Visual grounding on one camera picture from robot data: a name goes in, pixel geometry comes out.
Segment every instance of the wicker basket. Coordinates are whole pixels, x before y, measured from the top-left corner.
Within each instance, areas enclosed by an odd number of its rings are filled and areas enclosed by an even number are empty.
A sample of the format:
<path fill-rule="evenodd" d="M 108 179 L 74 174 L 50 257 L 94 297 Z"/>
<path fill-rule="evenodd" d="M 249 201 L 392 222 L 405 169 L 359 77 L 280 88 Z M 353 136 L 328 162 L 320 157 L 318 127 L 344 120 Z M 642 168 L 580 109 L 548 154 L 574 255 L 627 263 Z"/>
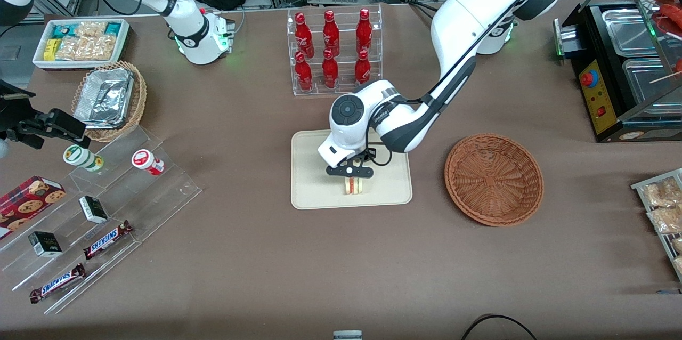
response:
<path fill-rule="evenodd" d="M 140 71 L 135 68 L 134 65 L 127 63 L 126 61 L 117 61 L 116 63 L 107 64 L 102 67 L 97 67 L 95 70 L 113 70 L 114 68 L 126 68 L 126 70 L 131 71 L 135 75 L 135 81 L 133 83 L 133 92 L 130 95 L 130 105 L 127 111 L 127 121 L 123 127 L 119 129 L 86 129 L 85 135 L 90 139 L 95 141 L 100 141 L 102 143 L 109 143 L 110 141 L 116 139 L 117 136 L 124 133 L 127 129 L 136 126 L 140 119 L 142 119 L 142 114 L 144 113 L 144 102 L 147 100 L 147 84 L 144 82 L 144 78 L 140 75 Z M 71 102 L 71 114 L 76 112 L 76 105 L 78 105 L 78 100 L 80 100 L 80 92 L 83 90 L 83 84 L 85 84 L 85 78 L 80 81 L 80 85 L 76 90 L 76 95 L 74 100 Z"/>
<path fill-rule="evenodd" d="M 463 213 L 479 223 L 510 226 L 538 210 L 544 183 L 523 146 L 496 134 L 469 136 L 445 162 L 445 185 Z"/>

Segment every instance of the food packet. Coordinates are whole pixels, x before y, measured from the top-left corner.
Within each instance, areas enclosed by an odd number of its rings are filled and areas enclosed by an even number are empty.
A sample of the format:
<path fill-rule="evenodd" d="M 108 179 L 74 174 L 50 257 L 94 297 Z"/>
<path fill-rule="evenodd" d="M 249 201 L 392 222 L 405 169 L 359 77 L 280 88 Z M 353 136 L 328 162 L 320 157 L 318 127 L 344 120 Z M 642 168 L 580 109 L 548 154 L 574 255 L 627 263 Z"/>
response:
<path fill-rule="evenodd" d="M 682 273 L 682 256 L 675 257 L 675 259 L 672 260 L 672 264 L 675 265 L 678 272 Z"/>
<path fill-rule="evenodd" d="M 682 203 L 682 190 L 674 177 L 644 185 L 642 194 L 652 207 L 672 207 Z"/>
<path fill-rule="evenodd" d="M 61 39 L 65 36 L 77 36 L 76 28 L 78 28 L 78 24 L 56 25 L 52 32 L 52 39 Z"/>
<path fill-rule="evenodd" d="M 97 37 L 82 36 L 78 39 L 78 46 L 76 47 L 76 53 L 74 54 L 74 59 L 78 61 L 93 60 L 93 49 L 95 48 L 95 42 Z"/>
<path fill-rule="evenodd" d="M 48 39 L 45 43 L 45 50 L 43 51 L 44 61 L 54 61 L 54 56 L 59 50 L 59 44 L 61 44 L 61 39 Z"/>
<path fill-rule="evenodd" d="M 80 37 L 65 36 L 61 39 L 59 50 L 54 54 L 56 60 L 76 60 L 76 49 L 78 48 L 78 41 Z"/>
<path fill-rule="evenodd" d="M 97 38 L 95 45 L 92 48 L 92 60 L 109 60 L 111 54 L 114 52 L 116 45 L 116 37 L 110 34 L 104 34 Z"/>
<path fill-rule="evenodd" d="M 673 239 L 672 247 L 675 248 L 677 253 L 682 254 L 682 238 Z"/>
<path fill-rule="evenodd" d="M 682 212 L 679 206 L 657 208 L 648 215 L 658 233 L 682 232 Z"/>
<path fill-rule="evenodd" d="M 107 22 L 80 22 L 76 27 L 76 36 L 92 36 L 100 37 L 104 35 L 104 30 L 107 29 Z"/>

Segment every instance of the clear acrylic display stand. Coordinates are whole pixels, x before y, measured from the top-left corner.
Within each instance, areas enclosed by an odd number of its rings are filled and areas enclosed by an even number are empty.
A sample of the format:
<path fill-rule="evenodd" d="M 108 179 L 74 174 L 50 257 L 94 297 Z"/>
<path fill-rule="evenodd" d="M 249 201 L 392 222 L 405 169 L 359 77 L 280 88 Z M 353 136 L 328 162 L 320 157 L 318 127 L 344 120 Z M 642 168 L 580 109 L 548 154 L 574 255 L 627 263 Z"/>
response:
<path fill-rule="evenodd" d="M 675 182 L 677 183 L 677 187 L 682 190 L 682 168 L 676 169 L 671 172 L 663 173 L 663 175 L 658 175 L 656 177 L 652 177 L 651 179 L 647 179 L 643 182 L 638 182 L 636 184 L 631 185 L 631 189 L 634 189 L 637 191 L 637 194 L 639 195 L 640 199 L 642 200 L 642 203 L 644 204 L 644 208 L 646 209 L 646 216 L 651 220 L 651 212 L 655 209 L 655 207 L 651 206 L 650 201 L 646 198 L 646 195 L 644 194 L 644 187 L 645 185 L 649 184 L 655 184 L 658 183 L 662 180 L 666 180 L 669 178 L 675 179 Z M 678 257 L 682 255 L 682 253 L 678 253 L 675 250 L 675 247 L 672 245 L 672 241 L 679 238 L 680 233 L 660 233 L 658 230 L 656 231 L 656 234 L 658 235 L 658 238 L 661 240 L 661 243 L 663 243 L 663 248 L 665 249 L 665 253 L 668 255 L 668 259 L 670 260 L 670 263 L 672 263 L 672 267 L 675 269 L 675 273 L 677 273 L 677 278 L 679 279 L 680 282 L 682 282 L 682 272 L 680 272 L 677 267 L 675 267 L 675 263 L 672 261 L 675 259 L 675 257 Z"/>
<path fill-rule="evenodd" d="M 165 168 L 160 175 L 153 176 L 132 167 L 130 158 L 143 148 L 164 161 Z M 201 192 L 187 173 L 168 157 L 161 141 L 141 126 L 116 138 L 98 151 L 98 155 L 104 158 L 104 167 L 98 172 L 87 172 L 83 168 L 71 172 L 61 180 L 67 195 L 56 206 L 0 242 L 3 286 L 25 294 L 27 304 L 33 289 L 83 263 L 87 272 L 85 279 L 71 282 L 36 304 L 46 314 L 59 313 Z M 106 223 L 95 224 L 85 218 L 78 202 L 84 195 L 97 197 L 102 202 L 109 216 Z M 86 260 L 83 248 L 125 220 L 134 231 Z M 54 259 L 37 257 L 27 237 L 33 231 L 54 233 L 63 253 Z"/>
<path fill-rule="evenodd" d="M 360 10 L 367 8 L 370 10 L 370 23 L 372 24 L 372 46 L 368 51 L 368 61 L 372 66 L 370 70 L 370 80 L 378 80 L 383 77 L 383 50 L 382 50 L 382 28 L 383 20 L 381 16 L 380 5 L 349 5 L 343 7 L 305 7 L 288 10 L 287 13 L 287 41 L 289 44 L 289 65 L 291 66 L 291 82 L 293 85 L 294 95 L 321 95 L 321 94 L 347 94 L 353 92 L 356 87 L 355 84 L 355 63 L 358 61 L 358 52 L 355 49 L 355 29 L 360 20 Z M 336 56 L 336 62 L 339 66 L 339 83 L 338 86 L 331 90 L 324 85 L 324 76 L 322 75 L 322 61 L 324 56 L 324 38 L 322 37 L 322 29 L 324 28 L 324 11 L 333 10 L 334 19 L 339 26 L 339 35 L 341 41 L 341 52 Z M 308 59 L 312 70 L 312 90 L 310 92 L 303 92 L 296 79 L 296 71 L 294 66 L 296 61 L 294 54 L 298 51 L 296 44 L 296 22 L 294 15 L 297 12 L 303 12 L 305 15 L 305 23 L 310 27 L 312 32 L 312 45 L 315 48 L 315 55 L 312 59 Z"/>

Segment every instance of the brown tablecloth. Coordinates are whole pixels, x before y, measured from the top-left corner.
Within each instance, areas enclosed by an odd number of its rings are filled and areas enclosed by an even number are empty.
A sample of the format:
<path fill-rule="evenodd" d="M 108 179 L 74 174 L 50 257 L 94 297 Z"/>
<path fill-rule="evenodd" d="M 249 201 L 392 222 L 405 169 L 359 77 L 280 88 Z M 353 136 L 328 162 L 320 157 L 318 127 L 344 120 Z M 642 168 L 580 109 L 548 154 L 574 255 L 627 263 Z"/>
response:
<path fill-rule="evenodd" d="M 551 20 L 574 5 L 479 58 L 409 154 L 409 204 L 328 211 L 290 204 L 290 139 L 328 128 L 332 99 L 292 95 L 286 11 L 248 12 L 234 53 L 208 66 L 178 53 L 163 19 L 129 19 L 127 59 L 149 86 L 142 124 L 205 191 L 59 315 L 2 285 L 3 337 L 440 339 L 502 313 L 539 338 L 679 338 L 682 296 L 654 294 L 679 283 L 629 185 L 682 167 L 680 144 L 594 142 L 570 66 L 552 59 Z M 385 78 L 422 95 L 439 72 L 428 19 L 383 10 Z M 82 75 L 36 70 L 34 107 L 70 109 Z M 481 226 L 446 193 L 448 151 L 484 132 L 515 139 L 543 170 L 542 206 L 519 226 Z M 0 192 L 64 177 L 65 146 L 12 144 Z M 494 337 L 523 338 L 500 323 L 471 338 Z"/>

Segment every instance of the coca-cola bottle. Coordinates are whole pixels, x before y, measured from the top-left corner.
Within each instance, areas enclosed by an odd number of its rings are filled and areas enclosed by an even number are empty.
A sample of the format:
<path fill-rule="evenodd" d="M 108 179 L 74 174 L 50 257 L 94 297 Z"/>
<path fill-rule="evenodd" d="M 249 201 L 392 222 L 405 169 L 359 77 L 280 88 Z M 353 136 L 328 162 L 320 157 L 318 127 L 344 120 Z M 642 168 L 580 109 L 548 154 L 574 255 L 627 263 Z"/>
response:
<path fill-rule="evenodd" d="M 302 12 L 298 12 L 294 15 L 296 20 L 296 44 L 299 46 L 299 50 L 305 53 L 305 57 L 312 59 L 315 56 L 315 48 L 312 46 L 312 32 L 310 32 L 310 27 L 305 24 L 305 15 Z"/>
<path fill-rule="evenodd" d="M 334 53 L 330 48 L 327 48 L 324 51 L 322 72 L 324 73 L 324 85 L 330 90 L 336 88 L 339 79 L 339 66 L 336 63 L 336 60 L 334 60 Z"/>
<path fill-rule="evenodd" d="M 362 50 L 358 53 L 358 61 L 355 63 L 355 84 L 361 85 L 370 80 L 370 70 L 372 65 L 367 60 L 367 50 Z"/>
<path fill-rule="evenodd" d="M 339 56 L 341 53 L 341 41 L 339 40 L 339 26 L 334 21 L 334 11 L 324 11 L 324 28 L 322 29 L 324 35 L 324 47 L 331 50 L 334 56 Z"/>
<path fill-rule="evenodd" d="M 360 10 L 360 21 L 355 29 L 355 49 L 360 53 L 363 49 L 369 51 L 372 46 L 372 25 L 370 24 L 370 10 Z"/>
<path fill-rule="evenodd" d="M 294 58 L 296 59 L 294 70 L 296 71 L 296 80 L 299 82 L 299 87 L 303 92 L 310 92 L 312 90 L 312 71 L 310 66 L 305 61 L 305 56 L 301 51 L 296 51 Z"/>

